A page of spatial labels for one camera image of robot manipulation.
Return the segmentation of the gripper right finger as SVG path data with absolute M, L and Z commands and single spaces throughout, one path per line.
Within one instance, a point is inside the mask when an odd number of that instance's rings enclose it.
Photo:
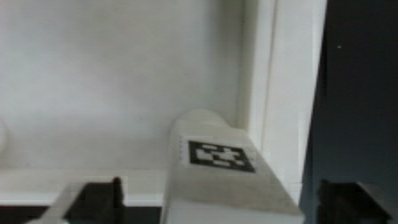
M 392 214 L 353 182 L 321 181 L 316 224 L 388 224 Z

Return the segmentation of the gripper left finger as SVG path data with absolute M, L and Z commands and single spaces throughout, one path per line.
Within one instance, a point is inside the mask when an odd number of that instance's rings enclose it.
M 79 182 L 60 192 L 42 215 L 24 224 L 120 224 L 122 181 Z

